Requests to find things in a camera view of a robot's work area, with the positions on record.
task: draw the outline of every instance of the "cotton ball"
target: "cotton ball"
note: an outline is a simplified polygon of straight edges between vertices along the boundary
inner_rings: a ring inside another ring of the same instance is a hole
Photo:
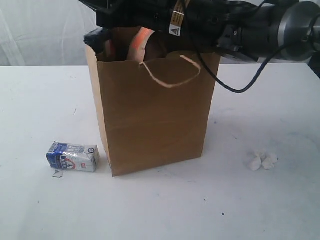
[[[276,163],[278,162],[278,157],[277,157],[277,155],[275,155],[274,153],[269,153],[269,154],[268,154],[268,158],[271,159],[271,162],[272,162],[273,164],[276,164]]]
[[[262,166],[265,170],[270,170],[273,169],[275,167],[275,165],[272,162],[272,159],[270,157],[267,157],[263,162],[262,162]]]
[[[252,171],[257,171],[261,167],[261,164],[262,164],[261,158],[256,157],[249,163],[248,166]]]
[[[261,158],[262,160],[267,158],[267,151],[265,149],[256,151],[254,154],[257,158]]]

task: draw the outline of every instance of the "white fabric backdrop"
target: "white fabric backdrop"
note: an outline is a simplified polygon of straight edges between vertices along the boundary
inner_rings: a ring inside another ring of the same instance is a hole
[[[0,66],[86,65],[83,36],[95,28],[78,0],[0,0]]]

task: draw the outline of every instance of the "white table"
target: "white table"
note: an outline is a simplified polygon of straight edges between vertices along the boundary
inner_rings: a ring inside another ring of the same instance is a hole
[[[257,68],[219,77],[240,88]],[[320,80],[303,63],[268,65],[245,94],[217,86],[201,159],[115,178],[88,67],[0,67],[0,81],[0,239],[320,238]],[[53,141],[98,144],[100,168],[53,178]],[[263,148],[279,162],[250,171]]]

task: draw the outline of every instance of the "warning label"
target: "warning label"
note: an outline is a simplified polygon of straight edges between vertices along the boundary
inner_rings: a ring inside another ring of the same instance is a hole
[[[182,0],[182,1],[185,2],[186,8],[191,2],[191,0]],[[184,18],[185,18],[184,8],[182,7],[181,0],[178,0],[174,7],[172,17],[171,17],[171,24],[169,29],[169,33],[171,35],[180,37],[181,27],[182,27]]]

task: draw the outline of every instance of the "paper bag handle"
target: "paper bag handle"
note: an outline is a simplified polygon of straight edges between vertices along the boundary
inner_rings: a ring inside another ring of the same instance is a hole
[[[173,88],[177,88],[177,87],[180,87],[182,85],[185,85],[189,82],[191,82],[193,79],[195,79],[196,77],[198,77],[201,73],[201,67],[198,63],[196,63],[195,61],[191,60],[190,58],[184,56],[184,55],[180,55],[180,58],[186,60],[187,62],[191,63],[194,67],[196,67],[198,69],[198,73],[196,75],[194,75],[193,77],[191,78],[188,78],[187,80],[185,81],[182,81],[182,82],[179,82],[179,83],[175,83],[175,84],[168,84],[168,83],[165,83],[163,81],[161,81],[160,79],[156,78],[153,73],[150,71],[149,67],[147,66],[147,64],[143,61],[141,62],[139,65],[143,65],[145,67],[145,69],[148,71],[150,77],[159,85],[161,85],[162,87],[166,88],[166,89],[173,89]]]

